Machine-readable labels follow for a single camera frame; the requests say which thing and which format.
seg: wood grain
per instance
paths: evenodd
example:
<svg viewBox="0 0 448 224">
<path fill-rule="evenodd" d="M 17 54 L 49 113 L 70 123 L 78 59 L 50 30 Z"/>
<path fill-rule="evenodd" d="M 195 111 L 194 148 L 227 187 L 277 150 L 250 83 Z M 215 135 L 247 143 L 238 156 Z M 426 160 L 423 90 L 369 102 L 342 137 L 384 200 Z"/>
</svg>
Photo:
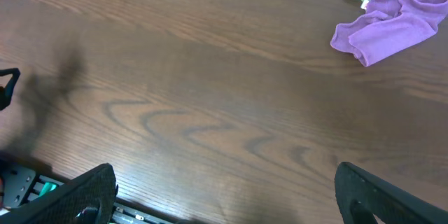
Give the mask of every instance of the wood grain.
<svg viewBox="0 0 448 224">
<path fill-rule="evenodd" d="M 110 162 L 119 197 L 207 223 L 341 223 L 341 161 L 448 209 L 446 22 L 363 68 L 329 46 L 357 1 L 0 6 L 10 153 L 68 178 Z"/>
</svg>

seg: folded purple cloth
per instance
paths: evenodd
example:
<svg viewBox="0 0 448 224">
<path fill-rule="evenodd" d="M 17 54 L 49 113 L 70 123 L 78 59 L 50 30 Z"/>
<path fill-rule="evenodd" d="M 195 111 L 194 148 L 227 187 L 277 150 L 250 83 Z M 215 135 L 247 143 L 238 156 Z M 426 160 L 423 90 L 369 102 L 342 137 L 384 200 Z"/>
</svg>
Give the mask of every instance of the folded purple cloth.
<svg viewBox="0 0 448 224">
<path fill-rule="evenodd" d="M 448 0 L 371 0 L 366 14 L 336 26 L 330 44 L 368 67 L 430 38 L 447 15 Z"/>
</svg>

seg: purple cloth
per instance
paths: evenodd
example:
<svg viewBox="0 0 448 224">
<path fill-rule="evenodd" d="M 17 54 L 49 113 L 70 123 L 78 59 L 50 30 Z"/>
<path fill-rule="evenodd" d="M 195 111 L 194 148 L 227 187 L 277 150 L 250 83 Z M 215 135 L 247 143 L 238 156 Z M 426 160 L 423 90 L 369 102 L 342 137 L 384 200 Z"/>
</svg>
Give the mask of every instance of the purple cloth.
<svg viewBox="0 0 448 224">
<path fill-rule="evenodd" d="M 447 14 L 448 0 L 371 0 L 366 14 L 336 26 L 330 44 L 368 67 L 436 34 Z"/>
</svg>

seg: teal object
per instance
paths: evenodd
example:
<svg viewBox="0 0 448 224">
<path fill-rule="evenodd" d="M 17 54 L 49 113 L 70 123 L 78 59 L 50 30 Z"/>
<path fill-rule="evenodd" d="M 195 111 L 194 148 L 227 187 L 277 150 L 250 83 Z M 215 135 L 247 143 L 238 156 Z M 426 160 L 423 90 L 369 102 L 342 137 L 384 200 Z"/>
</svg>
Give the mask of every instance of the teal object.
<svg viewBox="0 0 448 224">
<path fill-rule="evenodd" d="M 41 193 L 39 193 L 39 197 L 56 189 L 57 184 L 51 183 L 51 182 L 45 182 L 45 185 L 43 185 Z"/>
</svg>

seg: wooden table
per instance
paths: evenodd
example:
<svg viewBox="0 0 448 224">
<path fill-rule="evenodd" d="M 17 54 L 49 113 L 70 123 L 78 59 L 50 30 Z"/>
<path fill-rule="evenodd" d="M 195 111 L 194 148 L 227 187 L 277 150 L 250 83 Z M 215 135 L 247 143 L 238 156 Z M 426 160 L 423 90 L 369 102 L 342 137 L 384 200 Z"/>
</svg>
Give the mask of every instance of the wooden table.
<svg viewBox="0 0 448 224">
<path fill-rule="evenodd" d="M 4 151 L 207 223 L 341 223 L 350 161 L 448 209 L 448 25 L 364 68 L 351 0 L 0 0 Z"/>
</svg>

